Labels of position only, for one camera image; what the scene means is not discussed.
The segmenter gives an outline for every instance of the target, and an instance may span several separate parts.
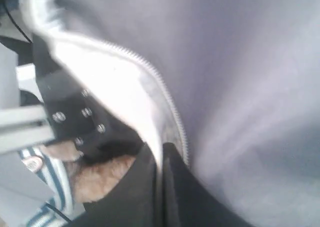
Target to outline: metal bolt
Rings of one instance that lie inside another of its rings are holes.
[[[84,140],[80,137],[75,138],[74,142],[77,146],[81,146],[84,144]]]
[[[96,127],[96,130],[97,130],[100,134],[102,134],[102,133],[106,132],[106,127],[101,123],[101,124],[99,124],[99,125]]]
[[[53,118],[53,120],[54,120],[55,122],[57,122],[57,123],[61,123],[61,122],[63,122],[63,121],[66,120],[65,114],[62,113],[62,112],[57,112],[57,113],[53,114],[53,115],[52,115],[52,118]]]
[[[84,89],[84,90],[82,90],[81,94],[82,94],[83,97],[88,97],[89,91]]]
[[[85,118],[87,118],[87,117],[89,117],[89,116],[92,115],[92,111],[91,111],[91,109],[89,109],[89,108],[84,108],[84,109],[81,110],[81,112],[82,112],[82,115],[83,115]]]

